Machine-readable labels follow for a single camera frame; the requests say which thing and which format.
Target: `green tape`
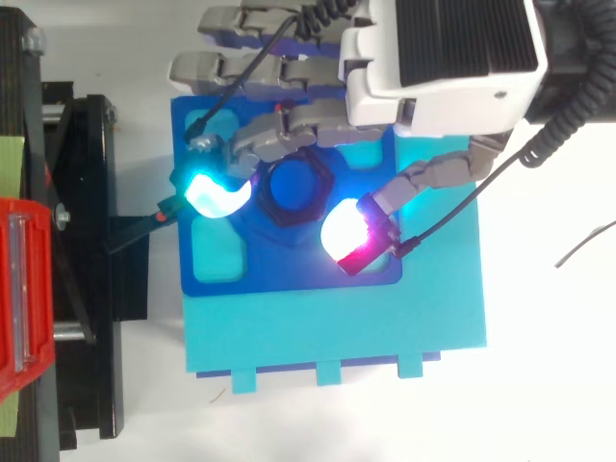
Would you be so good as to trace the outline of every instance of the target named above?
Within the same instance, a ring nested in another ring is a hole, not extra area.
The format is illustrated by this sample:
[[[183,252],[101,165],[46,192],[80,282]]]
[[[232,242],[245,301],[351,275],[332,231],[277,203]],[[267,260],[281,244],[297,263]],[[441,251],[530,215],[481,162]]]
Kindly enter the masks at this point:
[[[24,139],[0,137],[0,197],[19,197]]]
[[[17,411],[19,410],[19,393],[9,395],[0,403],[0,438],[14,438],[17,431]]]
[[[24,139],[0,137],[0,197],[19,198]],[[19,393],[0,403],[0,437],[14,438],[17,431]]]

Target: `black metal frame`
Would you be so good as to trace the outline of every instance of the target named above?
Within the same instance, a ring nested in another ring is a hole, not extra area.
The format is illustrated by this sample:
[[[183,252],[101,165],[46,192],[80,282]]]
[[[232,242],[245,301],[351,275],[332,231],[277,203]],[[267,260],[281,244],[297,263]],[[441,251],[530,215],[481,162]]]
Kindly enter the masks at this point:
[[[22,48],[32,27],[22,11],[0,8],[0,135],[25,139],[21,196],[52,215],[60,203],[71,213],[64,231],[54,226],[54,318],[78,321],[85,340],[56,343],[56,364],[22,391],[17,437],[0,441],[3,462],[58,460],[59,449],[76,448],[77,429],[99,428],[101,439],[119,434],[119,322],[145,319],[147,303],[149,240],[114,256],[104,248],[137,219],[116,217],[110,103],[74,99],[72,84],[42,86],[39,58]],[[64,112],[43,131],[43,99],[52,96]]]

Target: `glowing fingertip sensor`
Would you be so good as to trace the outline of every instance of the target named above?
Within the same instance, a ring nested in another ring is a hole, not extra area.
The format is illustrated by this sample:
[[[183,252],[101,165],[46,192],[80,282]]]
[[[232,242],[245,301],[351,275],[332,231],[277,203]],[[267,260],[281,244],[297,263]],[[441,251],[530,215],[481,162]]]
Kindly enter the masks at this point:
[[[384,253],[397,248],[400,232],[371,195],[345,199],[323,223],[321,243],[349,276],[355,276]]]
[[[368,224],[357,210],[357,202],[357,199],[343,200],[331,211],[323,224],[323,248],[336,262],[368,243]]]
[[[184,193],[194,209],[205,218],[229,217],[240,210],[251,195],[250,181],[230,192],[205,173],[197,173]]]

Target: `ventilation grille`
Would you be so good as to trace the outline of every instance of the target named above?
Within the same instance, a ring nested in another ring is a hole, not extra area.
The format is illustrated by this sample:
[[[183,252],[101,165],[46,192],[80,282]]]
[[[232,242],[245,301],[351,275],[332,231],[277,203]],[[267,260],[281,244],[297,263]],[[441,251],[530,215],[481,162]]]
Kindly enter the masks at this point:
[[[538,67],[524,0],[398,0],[403,87]]]

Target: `black cable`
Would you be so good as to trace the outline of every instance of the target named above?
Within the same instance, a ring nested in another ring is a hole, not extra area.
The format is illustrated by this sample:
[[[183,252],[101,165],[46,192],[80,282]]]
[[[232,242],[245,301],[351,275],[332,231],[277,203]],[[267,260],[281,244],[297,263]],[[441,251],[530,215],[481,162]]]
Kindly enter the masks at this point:
[[[488,186],[494,183],[494,181],[499,176],[501,176],[508,168],[510,168],[518,160],[520,160],[523,154],[524,154],[524,151],[520,150],[516,154],[511,156],[509,159],[507,159],[499,168],[494,170],[494,172],[490,176],[488,176],[485,180],[483,180],[483,183],[477,186],[477,188],[466,199],[460,202],[460,204],[455,209],[449,212],[443,219],[441,219],[434,226],[432,226],[427,231],[422,233],[420,236],[416,236],[402,243],[396,249],[396,251],[394,252],[394,255],[396,255],[397,258],[405,257],[406,255],[411,253],[413,250],[415,250],[417,247],[419,247],[422,244],[422,242],[425,241],[427,238],[431,237],[433,234],[440,231],[446,224],[448,224],[450,221],[452,221],[454,218],[460,215],[460,213],[464,209],[466,209],[469,205],[471,205],[475,201],[475,199],[477,199],[479,195],[483,193],[488,188]]]
[[[520,151],[492,173],[477,189],[438,223],[420,236],[402,243],[398,258],[411,253],[421,243],[456,218],[505,170],[520,159],[528,168],[544,164],[579,128],[608,101],[616,89],[616,2],[614,0],[575,0],[577,12],[602,49],[590,64],[576,96],[556,114]]]
[[[145,217],[125,229],[115,233],[104,243],[108,255],[114,255],[120,250],[136,243],[145,236],[149,236],[154,231],[171,226],[177,222],[177,217],[168,218],[161,216],[160,212],[149,217]]]
[[[245,83],[248,77],[250,77],[259,64],[261,64],[271,52],[273,47],[276,46],[276,43],[283,38],[294,24],[297,24],[295,35],[300,39],[309,40],[321,31],[321,25],[324,27],[329,26],[332,20],[341,17],[351,7],[354,7],[357,1],[358,0],[319,0],[316,5],[303,7],[299,14],[287,18],[276,30],[274,35],[271,36],[254,60],[250,62],[244,72],[242,72],[230,86],[224,89],[216,105],[214,105],[206,115],[193,122],[186,130],[184,141],[190,144],[192,140],[203,133],[212,117],[224,108],[229,100],[233,98],[238,88]],[[159,204],[159,206],[161,205],[164,205],[164,207],[161,207],[161,212],[158,214],[145,217],[134,225],[120,231],[115,236],[112,236],[105,243],[108,253],[110,255],[117,253],[150,233],[175,223],[177,221],[177,213],[179,213],[181,208],[186,206],[184,201],[177,197],[170,197]]]
[[[235,95],[236,91],[245,83],[255,69],[263,62],[276,43],[283,38],[291,26],[297,25],[295,35],[303,40],[309,40],[321,31],[321,25],[327,27],[332,20],[338,19],[348,10],[357,4],[358,0],[319,0],[316,5],[303,7],[299,14],[287,18],[268,40],[259,54],[250,62],[248,67],[240,76],[222,92],[220,100],[208,111],[206,115],[198,118],[187,129],[184,134],[184,141],[190,144],[192,140],[199,137],[208,122],[220,111]]]
[[[216,105],[214,105],[214,107],[210,109],[206,115],[198,118],[195,122],[192,123],[192,125],[186,130],[186,133],[184,134],[184,141],[187,144],[190,144],[192,140],[199,137],[203,133],[203,131],[205,130],[205,127],[207,126],[208,122],[212,119],[212,117],[214,117],[218,113],[218,111],[220,111],[222,108],[224,108],[224,106],[226,106],[229,100],[233,98],[238,88],[244,84],[244,82],[247,80],[248,77],[250,77],[252,72],[254,72],[254,70],[259,66],[259,64],[263,62],[263,60],[270,53],[272,48],[276,46],[276,43],[280,39],[282,39],[282,37],[286,34],[286,32],[296,22],[297,22],[297,16],[291,16],[287,18],[280,25],[276,33],[273,36],[271,36],[266,46],[263,47],[263,49],[255,57],[255,59],[252,60],[252,62],[244,70],[244,72],[240,74],[240,76],[233,82],[233,84],[231,84],[226,89],[224,89],[224,92],[222,93],[222,96],[220,97]]]
[[[616,221],[614,221],[612,223],[609,223],[607,226],[603,226],[601,228],[597,228],[595,231],[590,233],[590,236],[588,236],[581,243],[576,245],[576,247],[574,247],[574,249],[571,252],[569,252],[562,259],[560,259],[558,261],[558,263],[556,263],[556,265],[555,265],[556,268],[559,269],[560,267],[562,267],[565,263],[567,263],[569,261],[569,259],[571,257],[573,257],[576,253],[578,253],[585,245],[587,245],[588,243],[593,241],[595,238],[599,237],[604,232],[608,231],[610,228],[613,228],[614,226],[616,226]]]

